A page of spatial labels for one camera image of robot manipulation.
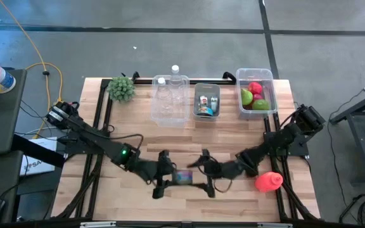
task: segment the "green apple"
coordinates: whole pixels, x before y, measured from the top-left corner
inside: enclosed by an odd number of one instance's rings
[[[240,95],[241,95],[241,103],[243,105],[249,105],[253,101],[253,94],[246,89],[241,89]]]
[[[253,110],[269,110],[270,104],[264,99],[258,99],[253,103]]]

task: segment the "yellow cable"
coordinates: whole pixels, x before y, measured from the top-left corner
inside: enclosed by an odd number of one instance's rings
[[[43,63],[35,63],[35,64],[32,64],[32,65],[30,65],[30,66],[28,66],[27,68],[26,68],[26,70],[29,70],[30,68],[32,68],[32,67],[34,67],[34,66],[37,66],[37,65],[42,65]],[[61,70],[57,67],[57,66],[55,66],[54,64],[52,64],[52,63],[44,63],[45,65],[49,65],[49,66],[52,66],[52,67],[54,67],[56,70],[57,70],[57,72],[58,72],[58,74],[59,74],[59,76],[60,76],[60,89],[59,89],[59,91],[58,91],[58,99],[57,99],[57,102],[59,102],[59,101],[63,101],[63,98],[62,98],[62,96],[61,96],[61,92],[62,92],[62,90],[63,90],[63,73],[61,72]]]
[[[37,65],[43,65],[43,69],[44,71],[47,71],[46,69],[46,65],[49,65],[49,66],[52,66],[54,67],[59,75],[60,75],[60,90],[59,90],[59,94],[58,94],[58,99],[57,99],[57,102],[59,101],[63,101],[62,98],[61,98],[61,91],[63,89],[63,74],[61,73],[61,70],[57,67],[57,66],[54,66],[53,64],[51,63],[45,63],[43,61],[43,58],[42,58],[42,55],[40,54],[38,48],[36,47],[36,45],[33,43],[32,39],[29,37],[28,33],[23,29],[23,27],[20,25],[20,23],[18,22],[18,20],[15,18],[15,16],[13,16],[13,14],[11,13],[10,9],[8,9],[8,7],[6,7],[6,5],[3,3],[3,0],[0,0],[0,3],[2,4],[2,6],[4,6],[5,10],[11,15],[12,19],[15,21],[15,23],[19,26],[19,28],[22,30],[22,32],[25,34],[26,38],[30,41],[30,43],[33,45],[33,48],[35,49],[37,55],[39,56],[39,58],[41,59],[41,62],[40,63],[35,63],[33,65],[30,65],[26,68],[26,70],[34,67],[34,66],[37,66]],[[48,94],[48,111],[50,109],[50,92],[49,92],[49,78],[48,76],[46,75],[46,92]],[[42,125],[41,127],[39,128],[39,130],[37,131],[36,135],[33,137],[34,139],[37,139],[39,136],[39,133],[40,131],[42,130],[43,128],[43,125],[44,125],[44,122],[42,122]]]
[[[37,54],[39,55],[39,58],[41,59],[41,62],[43,64],[43,69],[44,71],[46,70],[46,66],[44,65],[44,61],[42,58],[42,55],[40,54],[39,50],[37,49],[36,45],[33,43],[32,39],[29,37],[28,33],[25,31],[25,29],[22,28],[22,26],[19,24],[18,20],[15,18],[15,16],[13,16],[13,14],[11,13],[10,9],[8,9],[8,7],[5,6],[5,4],[3,3],[3,0],[0,0],[0,3],[2,4],[2,6],[4,6],[5,10],[11,15],[12,19],[16,22],[16,24],[20,27],[20,29],[22,30],[22,32],[26,35],[26,37],[28,38],[28,40],[30,41],[30,43],[32,43],[33,48],[35,49],[35,51],[37,52]]]

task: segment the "bottle cap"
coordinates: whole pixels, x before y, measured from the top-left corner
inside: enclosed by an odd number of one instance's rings
[[[160,85],[164,85],[164,84],[165,84],[165,79],[164,79],[164,78],[159,78],[159,79],[157,79],[157,82],[158,82]]]
[[[178,73],[180,71],[180,68],[177,65],[173,65],[171,67],[172,73]]]
[[[273,173],[273,174],[271,174],[270,178],[271,178],[271,182],[275,186],[280,186],[283,183],[283,177],[280,174]]]

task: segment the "small box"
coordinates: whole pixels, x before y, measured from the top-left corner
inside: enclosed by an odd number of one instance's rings
[[[240,89],[248,89],[251,82],[258,82],[262,87],[262,96],[269,102],[268,110],[246,110],[241,103]],[[264,118],[277,112],[276,92],[271,71],[268,69],[246,69],[241,68],[236,71],[236,92],[239,99],[239,118],[240,119],[257,119]]]
[[[215,84],[204,84],[198,83],[195,85],[195,93],[194,93],[194,108],[193,114],[194,119],[196,121],[206,121],[206,122],[214,122],[216,121],[217,117],[219,116],[220,109],[221,109],[221,88],[219,85]],[[206,96],[208,98],[208,107],[210,108],[210,100],[211,97],[217,97],[217,108],[214,112],[212,117],[198,115],[200,108],[200,96]]]

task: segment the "white paper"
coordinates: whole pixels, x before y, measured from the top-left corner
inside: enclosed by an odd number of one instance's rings
[[[57,141],[53,141],[53,140],[49,140],[49,139],[54,139],[56,140],[57,137],[50,137],[48,139],[29,139],[29,141],[36,143],[40,146],[43,146],[46,149],[50,149],[52,151],[52,153],[55,153],[54,151],[56,151],[57,149]],[[28,170],[26,173],[26,176],[30,175],[30,174],[41,174],[44,172],[52,172],[54,171],[54,166],[53,165],[49,165],[47,163],[44,163],[43,161],[37,160],[35,158],[31,158],[28,156]],[[20,175],[23,176],[25,175],[25,169],[27,166],[27,161],[26,161],[26,157],[25,155],[22,158],[22,167],[20,169]]]

